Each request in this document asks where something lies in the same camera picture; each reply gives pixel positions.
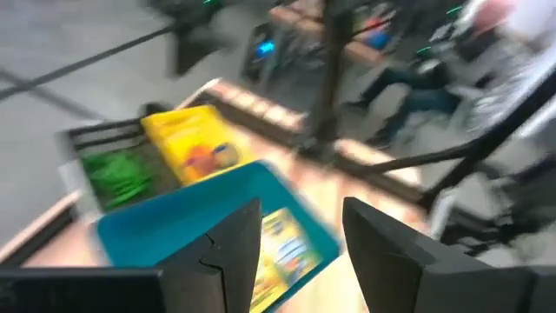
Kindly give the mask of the black mesh basket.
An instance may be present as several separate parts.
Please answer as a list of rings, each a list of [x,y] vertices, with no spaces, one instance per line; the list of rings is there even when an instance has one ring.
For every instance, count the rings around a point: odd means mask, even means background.
[[[181,187],[138,118],[64,130],[59,143],[61,176],[79,193],[80,216],[98,218]]]

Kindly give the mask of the person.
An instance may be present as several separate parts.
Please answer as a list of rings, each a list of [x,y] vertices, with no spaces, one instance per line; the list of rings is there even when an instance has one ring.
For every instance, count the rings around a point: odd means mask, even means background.
[[[405,84],[409,92],[393,115],[367,140],[384,148],[416,113],[451,116],[463,103],[472,107],[469,129],[494,126],[528,89],[539,61],[556,44],[556,0],[480,0],[459,24],[464,32],[432,48],[421,65],[388,65],[350,109],[367,110],[386,88]]]

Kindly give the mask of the yellow Crayola crayon box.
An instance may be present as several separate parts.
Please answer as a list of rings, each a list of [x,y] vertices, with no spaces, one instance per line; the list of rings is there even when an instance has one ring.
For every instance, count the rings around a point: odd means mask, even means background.
[[[268,309],[320,263],[321,256],[288,209],[265,216],[249,313]]]

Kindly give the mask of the yellow plastic basket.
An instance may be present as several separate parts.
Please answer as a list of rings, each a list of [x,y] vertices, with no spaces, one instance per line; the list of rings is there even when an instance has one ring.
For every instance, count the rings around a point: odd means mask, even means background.
[[[141,125],[184,186],[255,160],[213,105],[156,113]]]

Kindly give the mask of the blue plastic tray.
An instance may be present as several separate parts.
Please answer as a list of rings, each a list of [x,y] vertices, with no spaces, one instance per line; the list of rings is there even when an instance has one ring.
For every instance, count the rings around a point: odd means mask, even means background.
[[[116,267],[151,266],[191,243],[240,205],[261,200],[263,217],[286,208],[299,222],[321,263],[262,313],[275,311],[339,257],[341,246],[277,168],[256,161],[200,183],[101,217],[96,234]]]

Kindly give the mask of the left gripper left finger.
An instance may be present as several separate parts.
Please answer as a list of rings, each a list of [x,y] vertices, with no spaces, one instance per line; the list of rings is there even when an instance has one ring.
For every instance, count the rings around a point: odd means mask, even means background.
[[[249,313],[260,250],[253,198],[159,262],[166,313]]]

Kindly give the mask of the black device blue light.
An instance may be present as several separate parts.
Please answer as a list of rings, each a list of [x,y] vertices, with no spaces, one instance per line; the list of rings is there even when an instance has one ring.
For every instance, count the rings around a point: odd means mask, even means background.
[[[276,50],[275,28],[271,23],[255,26],[248,38],[241,66],[241,75],[251,83],[261,78],[263,67]]]

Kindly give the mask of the green rubber band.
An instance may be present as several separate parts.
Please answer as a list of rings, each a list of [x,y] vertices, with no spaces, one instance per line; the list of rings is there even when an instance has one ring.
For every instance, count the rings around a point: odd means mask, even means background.
[[[83,159],[83,167],[93,189],[106,200],[106,210],[144,196],[152,187],[152,175],[146,163],[132,152],[87,156]]]

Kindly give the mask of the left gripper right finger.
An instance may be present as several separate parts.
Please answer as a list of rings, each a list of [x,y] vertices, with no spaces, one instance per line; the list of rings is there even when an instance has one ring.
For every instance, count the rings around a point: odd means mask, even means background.
[[[495,268],[355,197],[347,251],[370,313],[526,313],[526,270]]]

